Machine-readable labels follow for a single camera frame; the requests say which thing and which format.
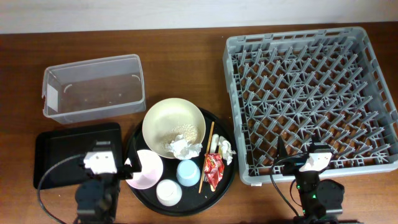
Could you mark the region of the white cup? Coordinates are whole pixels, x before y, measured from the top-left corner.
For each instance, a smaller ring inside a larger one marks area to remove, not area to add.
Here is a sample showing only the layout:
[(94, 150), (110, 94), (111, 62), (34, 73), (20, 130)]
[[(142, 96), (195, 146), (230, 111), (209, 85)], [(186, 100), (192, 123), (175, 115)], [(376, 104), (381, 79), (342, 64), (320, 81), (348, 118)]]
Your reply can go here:
[(182, 198), (182, 189), (173, 180), (161, 180), (156, 187), (156, 196), (158, 201), (166, 206), (171, 207), (179, 203)]

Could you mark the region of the white napkin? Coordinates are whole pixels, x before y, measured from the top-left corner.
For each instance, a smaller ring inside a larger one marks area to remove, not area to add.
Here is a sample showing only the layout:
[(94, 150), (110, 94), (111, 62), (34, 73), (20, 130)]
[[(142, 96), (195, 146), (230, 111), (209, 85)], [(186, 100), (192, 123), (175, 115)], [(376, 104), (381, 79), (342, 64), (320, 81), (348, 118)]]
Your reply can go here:
[(171, 143), (167, 143), (165, 148), (167, 152), (172, 153), (172, 155), (179, 160), (192, 159), (198, 157), (202, 149), (201, 143), (191, 143), (185, 139), (185, 136), (180, 134), (177, 135)]

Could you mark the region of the light blue cup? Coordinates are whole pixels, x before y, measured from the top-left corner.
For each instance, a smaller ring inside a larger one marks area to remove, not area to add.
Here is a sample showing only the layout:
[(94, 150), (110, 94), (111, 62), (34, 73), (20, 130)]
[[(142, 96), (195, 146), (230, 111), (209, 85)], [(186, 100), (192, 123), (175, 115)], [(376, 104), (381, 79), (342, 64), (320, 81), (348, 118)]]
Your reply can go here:
[(191, 160), (182, 160), (177, 166), (176, 177), (185, 187), (194, 186), (200, 179), (200, 170)]

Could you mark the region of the red snack wrapper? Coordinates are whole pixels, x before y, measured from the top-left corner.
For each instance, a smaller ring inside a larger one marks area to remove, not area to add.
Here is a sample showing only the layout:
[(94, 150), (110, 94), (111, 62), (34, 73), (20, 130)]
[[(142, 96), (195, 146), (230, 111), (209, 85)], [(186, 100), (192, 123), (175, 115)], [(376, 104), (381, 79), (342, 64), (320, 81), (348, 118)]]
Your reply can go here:
[(205, 157), (204, 173), (207, 182), (216, 189), (218, 183), (223, 178), (224, 163), (218, 153), (207, 154)]

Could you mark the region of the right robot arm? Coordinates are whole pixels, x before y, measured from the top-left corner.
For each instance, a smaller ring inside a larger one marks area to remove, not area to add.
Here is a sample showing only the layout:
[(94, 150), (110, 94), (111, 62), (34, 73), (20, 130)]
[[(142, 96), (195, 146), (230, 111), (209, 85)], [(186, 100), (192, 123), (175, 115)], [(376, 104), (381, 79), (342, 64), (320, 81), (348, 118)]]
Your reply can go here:
[(338, 215), (343, 213), (345, 188), (334, 180), (320, 179), (331, 157), (331, 147), (316, 136), (311, 137), (306, 152), (294, 156), (287, 154), (282, 137), (277, 138), (277, 158), (273, 166), (282, 165), (283, 176), (294, 176), (303, 211), (299, 215), (293, 210), (294, 223), (338, 223)]

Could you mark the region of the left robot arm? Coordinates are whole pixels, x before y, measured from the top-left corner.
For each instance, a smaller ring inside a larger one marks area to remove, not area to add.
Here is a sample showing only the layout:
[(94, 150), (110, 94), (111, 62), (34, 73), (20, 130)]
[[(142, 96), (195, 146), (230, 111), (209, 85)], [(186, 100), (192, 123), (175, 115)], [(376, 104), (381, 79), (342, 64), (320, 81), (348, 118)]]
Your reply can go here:
[(120, 181), (132, 179), (142, 170), (137, 151), (128, 150), (118, 158), (110, 141), (96, 141), (83, 158), (83, 167), (90, 177), (76, 193), (75, 223), (114, 223), (120, 193)]

